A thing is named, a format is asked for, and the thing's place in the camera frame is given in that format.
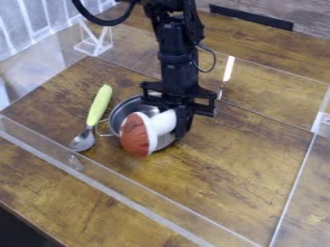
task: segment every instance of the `black cable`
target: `black cable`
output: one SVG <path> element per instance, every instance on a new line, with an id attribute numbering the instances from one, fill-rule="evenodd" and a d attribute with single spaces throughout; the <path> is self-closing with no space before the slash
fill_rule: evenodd
<path id="1" fill-rule="evenodd" d="M 83 17 L 91 21 L 93 23 L 101 25 L 101 26 L 117 26 L 121 24 L 130 16 L 130 13 L 135 7 L 135 2 L 129 3 L 129 8 L 125 12 L 125 14 L 117 18 L 117 19 L 101 19 L 95 15 L 91 14 L 91 12 L 87 10 L 85 5 L 82 4 L 82 0 L 73 0 L 73 3 L 75 7 L 78 8 L 78 11 L 83 15 Z"/>
<path id="2" fill-rule="evenodd" d="M 194 64 L 195 68 L 199 70 L 199 72 L 210 73 L 214 70 L 214 67 L 217 65 L 217 55 L 215 55 L 214 51 L 207 47 L 207 45 L 205 43 L 201 42 L 198 44 L 198 47 L 201 49 L 203 49 L 205 51 L 207 51 L 213 55 L 213 65 L 211 65 L 211 68 L 209 70 L 203 70 L 203 69 L 199 68 L 199 66 L 197 65 L 195 61 L 193 61 L 193 64 Z"/>

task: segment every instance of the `yellow spoon handle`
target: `yellow spoon handle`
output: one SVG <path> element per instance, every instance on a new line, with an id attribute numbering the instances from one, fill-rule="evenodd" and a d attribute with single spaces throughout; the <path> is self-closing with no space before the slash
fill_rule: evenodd
<path id="1" fill-rule="evenodd" d="M 93 102 L 93 106 L 89 113 L 87 125 L 95 126 L 106 112 L 109 102 L 113 95 L 113 88 L 109 85 L 103 85 L 98 91 L 97 97 Z"/>

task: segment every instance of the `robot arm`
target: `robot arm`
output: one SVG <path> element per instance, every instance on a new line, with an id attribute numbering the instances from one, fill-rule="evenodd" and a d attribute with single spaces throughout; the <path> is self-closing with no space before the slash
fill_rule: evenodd
<path id="1" fill-rule="evenodd" d="M 102 26 L 118 25 L 129 18 L 135 4 L 143 6 L 159 42 L 162 81 L 141 84 L 142 99 L 146 104 L 158 106 L 162 111 L 175 110 L 174 132 L 175 139 L 181 139 L 191 128 L 195 114 L 214 116 L 217 98 L 217 94 L 199 85 L 198 46 L 202 46 L 205 36 L 195 0 L 118 0 L 129 2 L 129 8 L 125 15 L 115 20 L 95 17 L 81 1 L 73 0 L 79 12 L 91 22 Z M 162 93 L 162 96 L 153 96 L 150 91 Z M 207 105 L 195 103 L 195 98 L 207 99 Z"/>

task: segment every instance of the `wooden surface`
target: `wooden surface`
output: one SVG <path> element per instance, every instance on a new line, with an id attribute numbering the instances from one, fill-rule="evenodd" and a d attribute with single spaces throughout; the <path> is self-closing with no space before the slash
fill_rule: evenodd
<path id="1" fill-rule="evenodd" d="M 117 6 L 105 16 L 122 12 L 123 7 Z M 218 52 L 329 83 L 330 41 L 215 14 L 201 13 L 201 18 L 205 43 Z M 151 31 L 139 7 L 126 24 Z"/>
<path id="2" fill-rule="evenodd" d="M 66 145 L 85 128 L 93 92 L 102 83 L 114 87 L 114 105 L 138 94 L 137 84 L 146 79 L 87 58 L 4 115 Z M 217 118 L 197 117 L 186 138 L 150 157 L 130 156 L 115 138 L 98 139 L 85 155 L 266 245 L 312 135 L 236 106 L 218 104 Z"/>
<path id="3" fill-rule="evenodd" d="M 0 138 L 2 204 L 64 246 L 195 246 Z"/>
<path id="4" fill-rule="evenodd" d="M 317 137 L 276 246 L 329 246 L 330 140 Z"/>
<path id="5" fill-rule="evenodd" d="M 329 75 L 326 50 L 321 52 L 328 45 L 325 41 L 308 38 L 300 42 L 302 37 L 260 25 L 214 18 L 210 14 L 202 18 L 209 23 L 206 42 L 217 51 L 233 51 L 233 55 L 254 62 L 302 71 L 317 78 L 325 79 Z M 142 13 L 137 11 L 129 24 L 141 27 L 139 20 Z M 87 58 L 3 114 L 67 145 L 85 129 L 85 118 L 101 85 L 107 82 L 115 90 L 110 111 L 117 103 L 139 94 L 142 80 L 154 79 Z M 205 83 L 214 86 L 214 81 Z M 312 95 L 320 94 L 320 88 L 314 88 L 309 91 Z M 135 159 L 115 138 L 98 138 L 95 147 L 85 155 L 258 244 L 268 245 L 310 141 L 312 134 L 301 128 L 218 102 L 217 118 L 197 117 L 185 139 L 153 156 Z M 113 242 L 114 246 L 191 244 L 119 203 L 109 208 L 107 201 L 114 200 L 7 141 L 2 140 L 2 146 L 2 201 L 60 242 L 70 246 L 82 246 L 86 242 L 94 246 L 113 246 Z M 125 229 L 119 227 L 121 219 Z"/>
<path id="6" fill-rule="evenodd" d="M 154 34 L 122 25 L 114 28 L 115 49 L 101 55 L 106 61 L 161 78 L 158 44 Z M 221 91 L 229 56 L 217 52 L 217 67 L 201 73 L 201 83 Z M 201 67 L 211 67 L 211 58 L 201 52 Z M 312 129 L 329 85 L 278 69 L 236 58 L 231 78 L 226 82 L 223 100 L 278 121 Z"/>
<path id="7" fill-rule="evenodd" d="M 234 10 L 294 22 L 294 31 L 330 39 L 330 3 L 328 0 L 199 0 L 201 10 L 214 4 Z"/>

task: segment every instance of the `spoon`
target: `spoon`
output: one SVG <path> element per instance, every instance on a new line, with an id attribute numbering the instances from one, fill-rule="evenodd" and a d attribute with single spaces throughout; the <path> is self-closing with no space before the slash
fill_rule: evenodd
<path id="1" fill-rule="evenodd" d="M 89 118 L 87 118 L 87 128 L 85 132 L 81 135 L 78 135 L 71 141 L 68 145 L 68 148 L 71 150 L 86 151 L 93 147 L 95 143 L 93 128 L 98 124 L 105 114 L 111 99 L 111 95 L 113 95 L 113 88 L 109 85 L 103 85 L 103 87 L 98 91 L 90 109 Z"/>

